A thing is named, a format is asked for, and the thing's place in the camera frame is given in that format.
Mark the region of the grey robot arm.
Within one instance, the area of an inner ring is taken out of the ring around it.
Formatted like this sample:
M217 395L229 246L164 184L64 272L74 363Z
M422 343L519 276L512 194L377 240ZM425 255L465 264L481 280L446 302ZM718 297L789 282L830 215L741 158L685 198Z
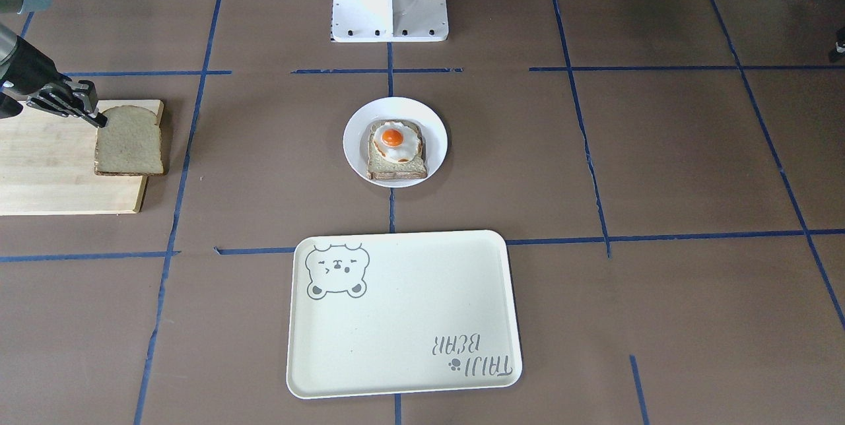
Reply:
M1 10L7 13L40 12L50 7L52 0L1 0ZM100 114L96 86L91 81L73 81L60 73L54 61L26 41L21 35L3 25L1 27L1 85L2 118L8 119L23 112L18 98L37 110L61 117L77 117L97 128L108 124Z

